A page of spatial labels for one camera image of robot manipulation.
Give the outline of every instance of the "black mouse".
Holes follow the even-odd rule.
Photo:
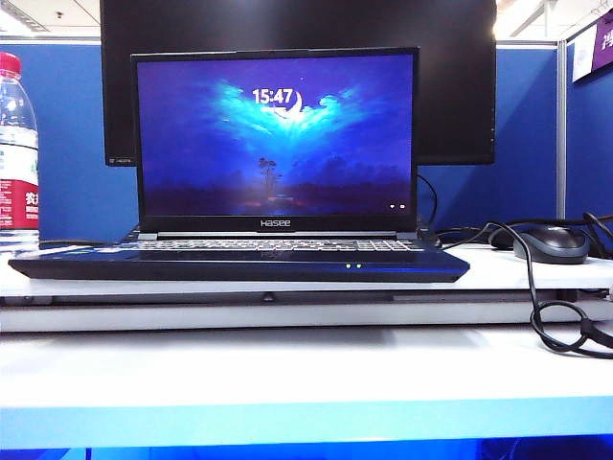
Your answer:
[[[553,225],[536,225],[519,236],[530,249],[534,262],[543,264],[583,264],[590,251],[590,241],[580,232]],[[513,242],[515,256],[526,259],[524,248]]]

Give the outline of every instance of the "black laptop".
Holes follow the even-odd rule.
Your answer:
[[[416,239],[418,50],[132,57],[138,239],[15,258],[33,278],[453,282]]]

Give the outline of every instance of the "laptop keyboard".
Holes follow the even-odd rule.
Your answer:
[[[167,240],[123,244],[141,251],[423,251],[394,240]]]

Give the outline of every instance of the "crescent moon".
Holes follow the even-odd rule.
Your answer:
[[[296,93],[296,103],[292,105],[291,108],[275,107],[274,108],[275,115],[278,115],[279,117],[286,118],[286,119],[287,118],[292,119],[292,118],[298,117],[298,114],[303,109],[303,97],[298,91],[295,91],[295,93]]]

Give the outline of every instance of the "monitor bezel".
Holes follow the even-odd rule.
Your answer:
[[[263,58],[335,58],[411,55],[413,57],[412,124],[410,152],[410,203],[409,212],[398,215],[334,215],[334,216],[148,216],[146,214],[143,162],[140,135],[140,112],[137,66],[140,62],[228,60]],[[139,223],[141,232],[414,232],[417,227],[417,160],[415,153],[416,99],[419,96],[419,47],[350,48],[326,50],[267,50],[202,53],[147,53],[130,56],[132,67],[132,108],[134,120],[135,157],[137,158],[137,182]],[[283,226],[262,225],[263,220],[283,221]]]

